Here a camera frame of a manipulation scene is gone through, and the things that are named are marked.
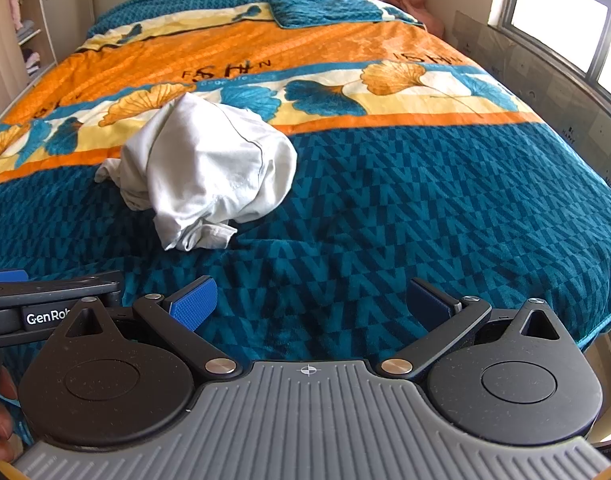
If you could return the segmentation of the person's left hand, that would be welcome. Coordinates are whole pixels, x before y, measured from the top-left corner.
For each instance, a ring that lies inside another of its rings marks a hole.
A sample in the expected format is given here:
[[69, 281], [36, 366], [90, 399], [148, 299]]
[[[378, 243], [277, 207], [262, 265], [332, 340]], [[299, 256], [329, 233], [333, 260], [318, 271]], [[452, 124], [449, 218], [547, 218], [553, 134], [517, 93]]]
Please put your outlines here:
[[[0, 368], [0, 394], [9, 400], [17, 400], [18, 392], [14, 380], [6, 367]], [[14, 462], [23, 453], [21, 438], [14, 433], [14, 419], [6, 406], [0, 402], [0, 460]]]

